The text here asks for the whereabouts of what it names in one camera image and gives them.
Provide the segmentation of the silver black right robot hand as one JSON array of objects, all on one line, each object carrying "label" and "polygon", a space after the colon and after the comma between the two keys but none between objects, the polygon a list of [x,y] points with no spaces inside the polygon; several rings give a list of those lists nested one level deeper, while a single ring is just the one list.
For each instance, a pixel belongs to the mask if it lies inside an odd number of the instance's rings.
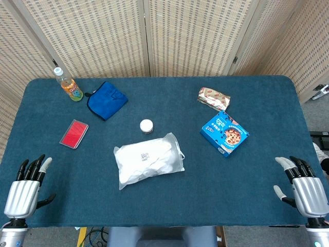
[{"label": "silver black right robot hand", "polygon": [[287,175],[294,194],[293,198],[289,198],[275,185],[273,189],[277,197],[306,218],[323,218],[328,215],[329,201],[321,180],[316,177],[311,166],[293,156],[276,157],[275,160]]}]

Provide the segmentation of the orange Qoo drink bottle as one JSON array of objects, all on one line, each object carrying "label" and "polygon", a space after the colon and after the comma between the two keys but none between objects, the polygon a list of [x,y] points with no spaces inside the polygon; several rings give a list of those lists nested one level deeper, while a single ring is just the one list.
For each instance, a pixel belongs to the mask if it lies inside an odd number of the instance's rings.
[{"label": "orange Qoo drink bottle", "polygon": [[61,88],[69,95],[72,101],[80,101],[84,94],[71,76],[70,73],[64,72],[60,67],[53,70],[56,80]]}]

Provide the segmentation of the red flat case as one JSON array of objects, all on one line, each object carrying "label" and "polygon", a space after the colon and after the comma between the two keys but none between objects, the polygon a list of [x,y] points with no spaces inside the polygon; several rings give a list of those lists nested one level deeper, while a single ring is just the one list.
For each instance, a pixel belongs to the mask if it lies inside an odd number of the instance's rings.
[{"label": "red flat case", "polygon": [[74,119],[61,138],[60,144],[71,149],[77,149],[88,127],[88,124]]}]

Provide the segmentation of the black flat floor object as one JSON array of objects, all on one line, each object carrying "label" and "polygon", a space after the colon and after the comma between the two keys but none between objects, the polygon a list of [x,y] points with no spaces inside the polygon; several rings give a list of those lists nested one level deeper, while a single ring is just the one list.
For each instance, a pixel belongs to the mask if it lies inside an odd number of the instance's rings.
[{"label": "black flat floor object", "polygon": [[329,131],[310,131],[310,136],[321,150],[329,151]]}]

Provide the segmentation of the blue folded microfibre cloth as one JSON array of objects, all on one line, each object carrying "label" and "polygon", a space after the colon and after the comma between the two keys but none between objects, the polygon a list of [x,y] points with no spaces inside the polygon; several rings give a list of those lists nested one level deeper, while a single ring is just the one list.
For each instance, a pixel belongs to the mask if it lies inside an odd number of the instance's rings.
[{"label": "blue folded microfibre cloth", "polygon": [[104,121],[112,117],[128,102],[128,98],[107,81],[103,82],[93,93],[84,93],[84,95],[88,98],[88,109]]}]

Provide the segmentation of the small clear jar white lid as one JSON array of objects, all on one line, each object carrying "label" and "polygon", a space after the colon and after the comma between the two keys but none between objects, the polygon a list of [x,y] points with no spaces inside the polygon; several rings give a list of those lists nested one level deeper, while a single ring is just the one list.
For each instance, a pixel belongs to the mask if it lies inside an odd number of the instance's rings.
[{"label": "small clear jar white lid", "polygon": [[140,129],[144,134],[149,134],[153,132],[154,125],[150,119],[143,119],[140,122]]}]

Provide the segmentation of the woven bamboo folding screen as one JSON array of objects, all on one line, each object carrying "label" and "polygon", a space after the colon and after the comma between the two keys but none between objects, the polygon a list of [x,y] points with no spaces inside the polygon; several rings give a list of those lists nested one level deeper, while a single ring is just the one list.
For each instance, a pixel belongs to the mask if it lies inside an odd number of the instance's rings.
[{"label": "woven bamboo folding screen", "polygon": [[0,162],[53,59],[74,78],[285,75],[306,102],[329,84],[329,0],[0,0]]}]

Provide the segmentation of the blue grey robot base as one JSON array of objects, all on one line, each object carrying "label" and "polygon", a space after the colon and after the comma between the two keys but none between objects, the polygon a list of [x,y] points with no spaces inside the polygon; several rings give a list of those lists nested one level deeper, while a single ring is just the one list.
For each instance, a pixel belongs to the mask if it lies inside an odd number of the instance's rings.
[{"label": "blue grey robot base", "polygon": [[217,247],[214,226],[111,227],[107,247]]}]

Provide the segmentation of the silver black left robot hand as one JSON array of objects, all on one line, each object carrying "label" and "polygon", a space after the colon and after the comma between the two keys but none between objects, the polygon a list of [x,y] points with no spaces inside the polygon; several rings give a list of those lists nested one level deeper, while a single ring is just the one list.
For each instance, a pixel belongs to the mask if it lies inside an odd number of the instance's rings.
[{"label": "silver black left robot hand", "polygon": [[54,200],[55,193],[45,200],[38,200],[40,188],[51,163],[52,158],[46,158],[44,154],[31,163],[28,160],[23,161],[15,181],[11,184],[4,209],[4,214],[9,219],[26,219],[32,216],[35,210]]}]

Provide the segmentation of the beige red patterned snack packet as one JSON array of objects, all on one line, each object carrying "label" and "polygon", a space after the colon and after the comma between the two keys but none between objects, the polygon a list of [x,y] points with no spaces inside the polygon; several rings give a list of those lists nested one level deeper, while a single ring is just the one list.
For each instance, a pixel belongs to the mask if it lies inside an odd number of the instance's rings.
[{"label": "beige red patterned snack packet", "polygon": [[230,96],[207,87],[199,90],[197,100],[216,111],[224,111],[230,105]]}]

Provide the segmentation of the blue cookie box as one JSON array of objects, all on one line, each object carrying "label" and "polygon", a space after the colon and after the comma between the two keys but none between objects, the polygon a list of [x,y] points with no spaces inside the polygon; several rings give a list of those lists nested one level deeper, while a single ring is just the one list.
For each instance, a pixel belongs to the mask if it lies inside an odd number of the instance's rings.
[{"label": "blue cookie box", "polygon": [[249,137],[249,133],[225,111],[219,111],[202,126],[200,134],[224,157]]}]

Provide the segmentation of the white fabric item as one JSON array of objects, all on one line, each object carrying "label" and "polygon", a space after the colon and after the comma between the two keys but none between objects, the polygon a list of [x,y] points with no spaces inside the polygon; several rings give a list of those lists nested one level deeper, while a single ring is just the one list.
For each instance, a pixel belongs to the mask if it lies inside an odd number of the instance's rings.
[{"label": "white fabric item", "polygon": [[324,174],[329,178],[329,156],[326,155],[317,144],[313,143],[315,152]]}]

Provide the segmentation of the white black floor device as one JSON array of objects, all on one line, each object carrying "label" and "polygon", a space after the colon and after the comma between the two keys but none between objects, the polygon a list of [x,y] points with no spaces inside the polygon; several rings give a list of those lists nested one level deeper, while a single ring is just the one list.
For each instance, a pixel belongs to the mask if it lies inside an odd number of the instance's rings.
[{"label": "white black floor device", "polygon": [[315,96],[312,97],[312,100],[317,100],[326,94],[329,94],[329,85],[325,85]]}]

